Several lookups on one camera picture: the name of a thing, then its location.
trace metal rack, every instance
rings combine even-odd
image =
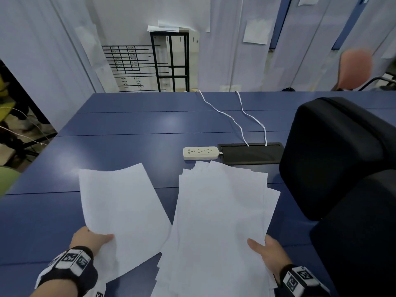
[[[151,36],[151,45],[153,49],[153,54],[154,54],[154,65],[155,65],[155,73],[157,76],[157,84],[158,84],[158,92],[161,92],[161,85],[160,85],[160,79],[172,79],[172,84],[173,84],[173,91],[176,91],[176,86],[175,86],[175,79],[176,78],[184,78],[186,81],[186,91],[190,91],[190,46],[189,46],[189,33],[188,32],[164,32],[164,31],[158,31],[158,32],[150,32]],[[155,44],[154,44],[154,37],[155,36],[168,36],[169,37],[169,49],[170,49],[170,59],[171,59],[171,65],[169,68],[171,68],[171,75],[167,76],[161,76],[158,73],[158,62],[157,62],[157,56],[155,53]],[[172,36],[183,36],[184,37],[184,65],[183,66],[175,66],[173,65],[173,48],[172,48]],[[184,75],[175,75],[175,68],[184,68],[185,69],[185,74]]]

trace left hand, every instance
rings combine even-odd
[[[73,235],[70,248],[85,246],[92,251],[93,256],[96,256],[101,247],[112,239],[114,239],[114,235],[97,235],[90,231],[87,226],[84,226]]]

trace green object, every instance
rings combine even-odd
[[[20,174],[13,168],[0,166],[0,197],[8,191]]]

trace floor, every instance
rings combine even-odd
[[[36,117],[34,114],[30,111],[28,113],[28,118],[35,123],[36,125],[39,126],[39,123],[37,122]],[[13,115],[8,115],[7,118],[5,119],[5,122],[8,124],[8,127],[10,130],[12,130],[15,133],[24,135],[26,137],[19,136],[19,139],[21,139],[23,142],[27,143],[31,141],[30,139],[38,139],[44,136],[44,134],[41,132],[39,128],[34,126],[31,130],[29,131],[23,131],[20,129],[21,127],[21,122],[14,117]],[[43,142],[43,144],[36,144],[33,147],[29,148],[32,151],[35,151],[37,153],[41,153],[42,150],[45,149],[46,144],[48,144],[48,141]],[[7,146],[0,144],[0,165],[5,165],[11,157],[15,154],[15,151],[11,148],[8,148]],[[27,155],[26,159],[19,159],[19,158],[14,158],[11,162],[8,163],[8,165],[14,169],[16,169],[19,172],[23,172],[34,160],[36,157]]]

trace white cable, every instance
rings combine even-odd
[[[15,108],[13,108],[13,107],[8,107],[8,106],[0,106],[0,109],[2,109],[2,108],[10,108],[10,109],[17,110],[17,111],[19,111],[20,113],[22,113],[22,114],[27,118],[27,120],[28,120],[29,122],[31,122],[34,126],[36,126],[36,127],[38,128],[38,130],[40,130],[40,132],[41,132],[41,133],[43,134],[43,136],[47,139],[47,141],[48,141],[48,142],[50,141],[49,138],[47,138],[47,136],[45,135],[45,133],[41,130],[41,128],[38,127],[36,124],[34,124],[34,123],[29,119],[29,117],[28,117],[27,115],[24,114],[24,112],[20,111],[19,109],[15,109]]]
[[[257,123],[259,123],[259,124],[261,125],[261,127],[264,129],[265,146],[267,147],[267,135],[266,135],[266,130],[265,130],[264,125],[261,124],[260,121],[259,121],[258,119],[256,119],[255,117],[253,117],[253,116],[250,115],[250,114],[247,114],[247,113],[244,111],[244,106],[242,105],[241,95],[239,94],[238,91],[236,91],[236,93],[238,94],[238,97],[239,97],[239,103],[241,104],[242,112],[243,112],[245,115],[250,116],[251,118],[253,118],[253,119],[254,119]]]
[[[207,104],[209,104],[210,106],[212,106],[213,109],[216,110],[217,112],[220,112],[221,114],[225,114],[227,117],[230,117],[230,118],[234,121],[234,123],[235,123],[236,125],[239,126],[239,128],[241,129],[242,138],[244,139],[245,144],[247,144],[247,146],[250,147],[249,144],[248,144],[248,143],[246,142],[246,140],[245,140],[244,132],[243,132],[243,130],[242,130],[242,127],[241,127],[237,122],[235,122],[234,118],[233,118],[232,116],[226,114],[225,112],[221,112],[220,110],[217,110],[212,104],[210,104],[208,101],[206,101],[204,95],[202,94],[202,92],[201,92],[200,90],[197,90],[197,92],[200,92],[200,94],[201,94],[201,96],[202,96],[202,99],[205,101],[205,103],[207,103]]]
[[[40,144],[40,145],[46,145],[46,146],[48,146],[47,144],[44,144],[44,143],[37,142],[37,141],[35,141],[35,140],[31,139],[30,137],[27,137],[27,136],[25,136],[25,135],[22,135],[22,134],[19,134],[19,133],[13,132],[13,131],[11,131],[11,130],[9,130],[9,129],[7,129],[7,128],[3,127],[3,126],[0,126],[0,128],[2,128],[2,129],[6,129],[6,130],[8,130],[9,132],[12,132],[13,134],[19,135],[19,136],[21,136],[21,137],[26,137],[27,139],[29,139],[29,140],[31,140],[32,142],[35,142],[35,143],[37,143],[37,144]]]

